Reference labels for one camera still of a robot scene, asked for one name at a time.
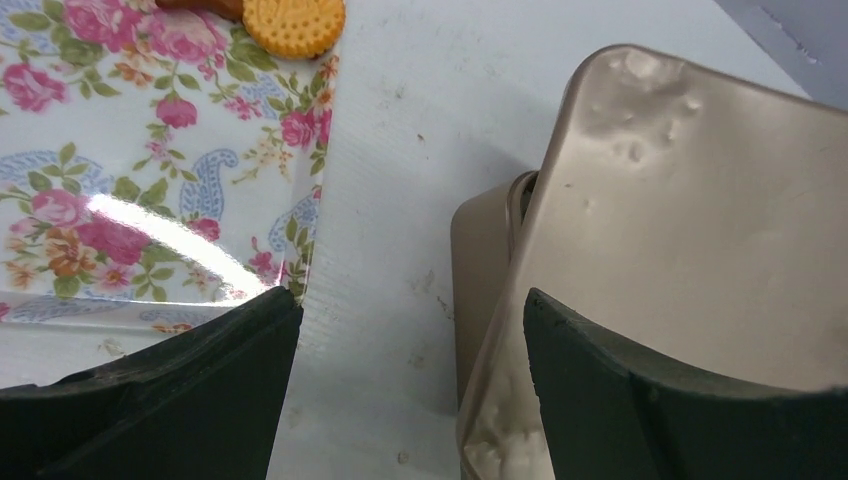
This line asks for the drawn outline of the brown box lid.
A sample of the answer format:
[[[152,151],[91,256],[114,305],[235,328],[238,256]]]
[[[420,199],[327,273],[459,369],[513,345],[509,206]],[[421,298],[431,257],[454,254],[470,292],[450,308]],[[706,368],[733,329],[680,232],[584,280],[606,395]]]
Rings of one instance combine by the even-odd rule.
[[[686,364],[847,391],[847,114],[635,45],[572,75],[457,419],[470,479],[555,476],[539,289]]]

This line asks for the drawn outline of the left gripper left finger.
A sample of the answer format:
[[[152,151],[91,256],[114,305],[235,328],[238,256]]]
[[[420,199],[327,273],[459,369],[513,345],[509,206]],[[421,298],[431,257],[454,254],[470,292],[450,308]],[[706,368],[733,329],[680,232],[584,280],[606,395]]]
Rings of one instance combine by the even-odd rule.
[[[262,479],[302,307],[282,287],[46,386],[1,392],[5,479]]]

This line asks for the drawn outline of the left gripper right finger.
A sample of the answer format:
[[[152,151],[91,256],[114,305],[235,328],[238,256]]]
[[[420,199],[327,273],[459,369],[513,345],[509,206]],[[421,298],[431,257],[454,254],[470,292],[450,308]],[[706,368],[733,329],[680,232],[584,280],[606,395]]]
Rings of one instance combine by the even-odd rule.
[[[559,479],[843,479],[847,391],[716,374],[585,318],[539,289],[523,329]]]

